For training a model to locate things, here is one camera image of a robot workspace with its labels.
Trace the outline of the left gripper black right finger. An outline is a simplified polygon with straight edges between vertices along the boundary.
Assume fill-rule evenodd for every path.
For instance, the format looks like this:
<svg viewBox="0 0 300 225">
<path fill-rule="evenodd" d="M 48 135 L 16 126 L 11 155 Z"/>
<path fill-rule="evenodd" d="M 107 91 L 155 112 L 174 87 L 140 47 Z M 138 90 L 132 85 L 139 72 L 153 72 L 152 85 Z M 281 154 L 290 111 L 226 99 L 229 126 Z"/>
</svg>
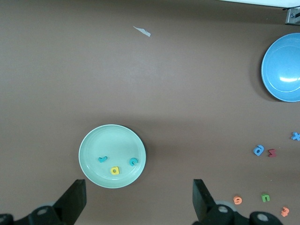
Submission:
<svg viewBox="0 0 300 225">
<path fill-rule="evenodd" d="M 254 211 L 244 217 L 232 207 L 217 204 L 202 179 L 193 180 L 193 206 L 198 220 L 195 225 L 281 225 L 282 222 L 274 215 Z"/>
</svg>

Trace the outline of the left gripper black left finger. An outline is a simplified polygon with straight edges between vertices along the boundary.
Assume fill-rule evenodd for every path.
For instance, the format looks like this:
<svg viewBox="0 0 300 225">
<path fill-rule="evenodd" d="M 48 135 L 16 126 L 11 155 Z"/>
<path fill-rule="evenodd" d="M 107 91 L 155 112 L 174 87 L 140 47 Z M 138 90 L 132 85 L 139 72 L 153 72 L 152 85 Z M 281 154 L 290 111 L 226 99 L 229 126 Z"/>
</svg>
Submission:
<svg viewBox="0 0 300 225">
<path fill-rule="evenodd" d="M 14 220 L 1 214 L 2 225 L 73 225 L 86 206 L 86 182 L 76 180 L 52 206 L 42 206 L 27 216 Z"/>
</svg>

